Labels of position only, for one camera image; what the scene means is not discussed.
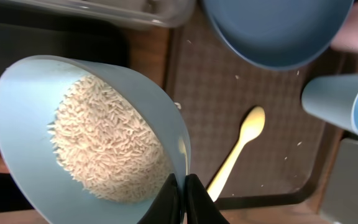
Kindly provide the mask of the white rice pile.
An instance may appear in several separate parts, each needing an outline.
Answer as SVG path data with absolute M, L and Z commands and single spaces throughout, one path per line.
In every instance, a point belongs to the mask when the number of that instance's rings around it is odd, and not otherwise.
M 150 199 L 173 171 L 143 117 L 94 75 L 69 87 L 47 128 L 57 163 L 97 198 Z

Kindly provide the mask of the light blue bowl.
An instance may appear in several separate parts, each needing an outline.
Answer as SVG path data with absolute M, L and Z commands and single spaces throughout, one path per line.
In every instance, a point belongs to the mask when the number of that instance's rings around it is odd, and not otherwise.
M 0 77 L 0 152 L 31 205 L 50 223 L 137 223 L 151 200 L 120 204 L 98 199 L 57 164 L 48 125 L 71 85 L 92 74 L 117 90 L 146 120 L 173 165 L 173 198 L 183 218 L 190 137 L 180 111 L 152 80 L 126 67 L 36 55 L 12 64 Z

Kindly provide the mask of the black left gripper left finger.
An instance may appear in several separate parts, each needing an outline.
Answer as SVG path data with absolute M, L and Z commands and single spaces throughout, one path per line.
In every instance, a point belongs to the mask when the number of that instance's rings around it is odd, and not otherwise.
M 171 173 L 138 224 L 181 224 L 183 222 L 181 192 Z

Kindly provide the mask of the light blue plastic cup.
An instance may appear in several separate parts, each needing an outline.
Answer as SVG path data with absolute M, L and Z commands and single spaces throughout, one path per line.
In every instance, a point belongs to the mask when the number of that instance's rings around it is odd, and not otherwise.
M 358 74 L 312 79 L 301 104 L 308 114 L 358 135 Z

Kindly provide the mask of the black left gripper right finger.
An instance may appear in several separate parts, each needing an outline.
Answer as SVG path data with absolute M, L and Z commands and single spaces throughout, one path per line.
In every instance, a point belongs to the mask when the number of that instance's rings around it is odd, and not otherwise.
M 196 174 L 186 176 L 185 181 L 188 224 L 229 224 L 216 208 Z

